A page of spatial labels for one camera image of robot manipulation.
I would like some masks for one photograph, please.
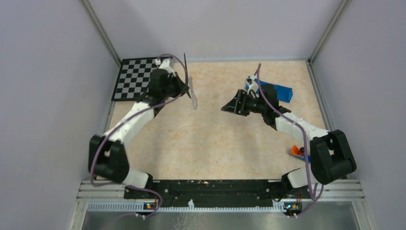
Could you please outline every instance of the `blue object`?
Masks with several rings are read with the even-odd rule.
[[[266,84],[270,84],[264,81],[259,81],[261,85],[266,85]],[[293,90],[292,88],[286,87],[286,86],[281,86],[281,85],[275,85],[273,84],[273,86],[276,89],[276,97],[278,98],[279,101],[283,101],[283,102],[291,102],[292,96],[293,96]]]

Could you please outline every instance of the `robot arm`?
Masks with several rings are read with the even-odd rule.
[[[251,82],[253,90],[258,88],[256,85],[255,81]],[[314,182],[328,184],[356,170],[357,166],[350,146],[342,131],[328,131],[305,122],[290,110],[279,106],[276,90],[272,84],[262,85],[261,87],[272,106],[293,120],[293,123],[279,116],[265,103],[261,95],[252,95],[250,90],[248,92],[242,89],[238,90],[234,98],[221,110],[243,116],[248,116],[250,112],[259,113],[267,125],[303,142],[303,133],[295,123],[300,124],[305,129],[308,146],[310,146],[310,156],[312,158],[310,176]],[[288,190],[307,185],[305,168],[283,175],[282,182],[287,184]]]
[[[118,125],[125,122],[135,113],[161,104],[170,97],[176,97],[179,94],[184,95],[185,93],[190,97],[187,73],[186,83],[183,83],[177,72],[171,67],[171,59],[163,60],[162,63],[160,59],[157,59],[156,64],[159,65],[159,67],[150,74],[148,92],[143,93],[141,97],[138,98],[131,110],[112,129],[101,136],[95,135],[91,138],[89,148],[89,171],[101,142],[108,134],[113,132]],[[146,110],[112,133],[97,158],[94,170],[95,174],[118,184],[145,188],[149,178],[152,178],[152,176],[137,169],[130,168],[125,149],[141,128],[148,121],[152,120],[161,109],[162,107]],[[106,156],[104,154],[105,152],[110,152],[110,154]]]

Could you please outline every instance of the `beige table surface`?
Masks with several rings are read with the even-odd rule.
[[[244,87],[258,63],[188,63],[197,110],[186,95],[166,105],[127,147],[130,165],[154,179],[280,179],[304,166],[288,155],[292,145],[301,143],[265,125],[261,115],[220,111]],[[175,70],[184,79],[179,64]],[[281,105],[325,127],[304,61],[263,61],[260,78],[293,88],[291,102]],[[132,105],[115,103],[111,127]]]

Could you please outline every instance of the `white wall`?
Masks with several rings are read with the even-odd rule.
[[[341,0],[90,0],[120,58],[305,59]]]
[[[0,229],[68,227],[117,70],[79,1],[1,1]]]
[[[405,229],[406,1],[352,1],[315,64],[379,229]]]

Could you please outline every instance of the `orange object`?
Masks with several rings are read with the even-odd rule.
[[[303,153],[300,151],[300,149],[296,145],[292,146],[291,155],[292,156],[301,156],[301,157],[303,157]]]

